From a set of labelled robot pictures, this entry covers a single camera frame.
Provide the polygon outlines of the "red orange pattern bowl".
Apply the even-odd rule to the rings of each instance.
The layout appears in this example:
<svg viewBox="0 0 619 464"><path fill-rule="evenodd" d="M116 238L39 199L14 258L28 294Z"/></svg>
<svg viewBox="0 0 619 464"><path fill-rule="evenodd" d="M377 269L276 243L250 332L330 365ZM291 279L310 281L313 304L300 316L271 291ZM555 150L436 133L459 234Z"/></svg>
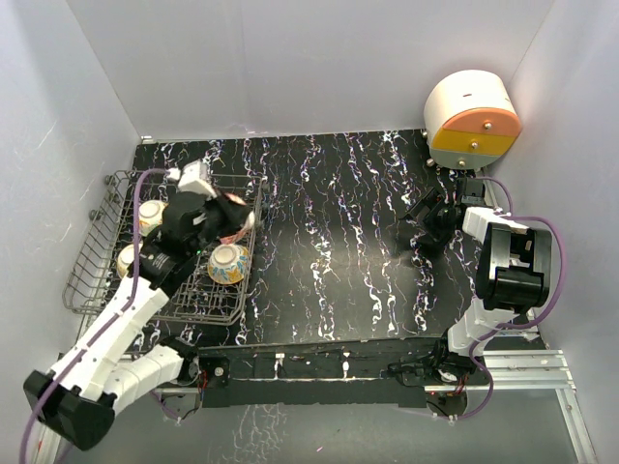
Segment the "red orange pattern bowl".
<svg viewBox="0 0 619 464"><path fill-rule="evenodd" d="M247 217L254 217L255 218L255 213L254 213L254 211L253 211L251 206L250 206L250 213L246 217L227 217L228 224L233 224L233 225L239 224L242 221L244 221ZM238 242L221 242L221 243L223 245L232 245L232 244L236 244Z"/></svg>

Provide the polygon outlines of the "blue orange pattern bowl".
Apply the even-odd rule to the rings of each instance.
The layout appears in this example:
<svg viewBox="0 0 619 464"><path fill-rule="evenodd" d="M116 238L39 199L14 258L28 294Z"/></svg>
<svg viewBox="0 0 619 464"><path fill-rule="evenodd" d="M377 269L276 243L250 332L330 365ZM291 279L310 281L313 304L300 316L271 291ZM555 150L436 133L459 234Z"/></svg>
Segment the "blue orange pattern bowl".
<svg viewBox="0 0 619 464"><path fill-rule="evenodd" d="M232 285L241 282L250 269L250 254L245 246L219 245L209 256L208 276L218 284Z"/></svg>

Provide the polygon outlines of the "grey wire dish rack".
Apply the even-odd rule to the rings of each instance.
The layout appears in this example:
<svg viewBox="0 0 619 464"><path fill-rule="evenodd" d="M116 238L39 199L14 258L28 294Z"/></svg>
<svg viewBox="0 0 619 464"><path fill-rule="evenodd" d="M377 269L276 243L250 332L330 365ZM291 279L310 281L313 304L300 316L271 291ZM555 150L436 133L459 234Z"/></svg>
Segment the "grey wire dish rack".
<svg viewBox="0 0 619 464"><path fill-rule="evenodd" d="M133 191L141 172L120 170L103 179L106 185L103 200L89 213L91 224L62 294L65 308L74 314L98 316L121 283L116 259L119 251L133 240ZM252 207L256 221L262 220L263 213L266 213L263 200L270 192L266 179L211 174L211 180L216 187L244 199ZM167 202L175 189L163 175L150 175L141 187L140 200ZM250 253L250 269L244 280L222 285L208 276L208 259L217 244L210 245L199 255L193 274L153 319L217 326L234 324L245 313L256 232L257 228L239 242Z"/></svg>

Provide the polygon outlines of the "orange flower bowl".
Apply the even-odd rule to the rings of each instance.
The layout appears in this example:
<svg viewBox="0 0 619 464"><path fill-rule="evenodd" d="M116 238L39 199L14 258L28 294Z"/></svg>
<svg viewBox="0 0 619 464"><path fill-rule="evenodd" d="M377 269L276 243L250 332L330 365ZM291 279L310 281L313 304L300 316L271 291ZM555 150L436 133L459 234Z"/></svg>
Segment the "orange flower bowl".
<svg viewBox="0 0 619 464"><path fill-rule="evenodd" d="M142 237L147 237L162 224L162 213L167 204L161 200L148 200L138 209L138 229Z"/></svg>

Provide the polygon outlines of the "yellow sun blue bowl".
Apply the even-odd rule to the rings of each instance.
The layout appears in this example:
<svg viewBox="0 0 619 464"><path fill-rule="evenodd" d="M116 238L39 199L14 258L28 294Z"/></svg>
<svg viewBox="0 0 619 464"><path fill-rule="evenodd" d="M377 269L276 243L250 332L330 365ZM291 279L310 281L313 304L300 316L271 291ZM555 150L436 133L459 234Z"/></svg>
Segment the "yellow sun blue bowl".
<svg viewBox="0 0 619 464"><path fill-rule="evenodd" d="M127 245L122 248L116 259L116 271L120 278L124 278L129 271L129 266L134 260L134 246Z"/></svg>

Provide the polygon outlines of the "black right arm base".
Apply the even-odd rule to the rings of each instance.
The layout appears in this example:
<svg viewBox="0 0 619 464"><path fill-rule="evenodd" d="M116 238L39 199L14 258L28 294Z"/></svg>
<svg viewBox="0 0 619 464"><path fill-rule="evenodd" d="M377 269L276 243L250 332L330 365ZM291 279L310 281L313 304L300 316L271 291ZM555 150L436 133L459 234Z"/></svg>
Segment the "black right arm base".
<svg viewBox="0 0 619 464"><path fill-rule="evenodd" d="M466 387L489 384L484 367L481 359L461 356L438 343L429 354L408 354L389 363L381 376L393 378L405 387L441 385L450 394L460 394Z"/></svg>

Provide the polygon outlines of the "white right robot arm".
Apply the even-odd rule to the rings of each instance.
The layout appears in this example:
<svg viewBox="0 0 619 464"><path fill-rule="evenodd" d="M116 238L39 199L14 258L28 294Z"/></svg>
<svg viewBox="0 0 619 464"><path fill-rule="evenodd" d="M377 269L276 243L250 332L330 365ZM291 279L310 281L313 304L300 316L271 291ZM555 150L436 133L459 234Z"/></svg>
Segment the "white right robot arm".
<svg viewBox="0 0 619 464"><path fill-rule="evenodd" d="M482 245L475 274L475 296L462 317L433 351L432 375L451 384L466 363L480 357L487 343L520 314L545 304L550 289L552 238L542 229L520 224L486 203L483 179L460 178L449 197L429 190L402 217L424 230L423 250L444 247L456 231Z"/></svg>

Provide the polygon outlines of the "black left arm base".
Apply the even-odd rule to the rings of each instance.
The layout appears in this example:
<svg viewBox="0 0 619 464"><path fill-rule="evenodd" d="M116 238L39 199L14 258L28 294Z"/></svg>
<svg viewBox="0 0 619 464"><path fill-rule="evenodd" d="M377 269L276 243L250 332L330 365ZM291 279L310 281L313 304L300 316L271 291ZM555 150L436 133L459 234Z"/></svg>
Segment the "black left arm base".
<svg viewBox="0 0 619 464"><path fill-rule="evenodd" d="M197 388L203 392L210 382L228 382L230 360L224 356L207 356L194 347L164 346L164 354L168 359L174 357L177 369L175 377L165 374L157 389Z"/></svg>

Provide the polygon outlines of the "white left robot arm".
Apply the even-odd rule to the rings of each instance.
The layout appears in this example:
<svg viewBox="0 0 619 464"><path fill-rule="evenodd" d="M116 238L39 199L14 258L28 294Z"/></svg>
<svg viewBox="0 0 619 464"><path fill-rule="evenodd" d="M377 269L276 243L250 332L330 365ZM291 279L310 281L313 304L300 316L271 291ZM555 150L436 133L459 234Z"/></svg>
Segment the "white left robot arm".
<svg viewBox="0 0 619 464"><path fill-rule="evenodd" d="M163 174L177 181L177 190L162 223L146 238L133 236L133 261L115 294L73 348L23 384L32 409L28 422L45 425L79 450L96 446L124 409L158 386L197 379L197 352L178 337L134 362L121 358L195 272L207 247L255 223L252 207L211 184L204 161Z"/></svg>

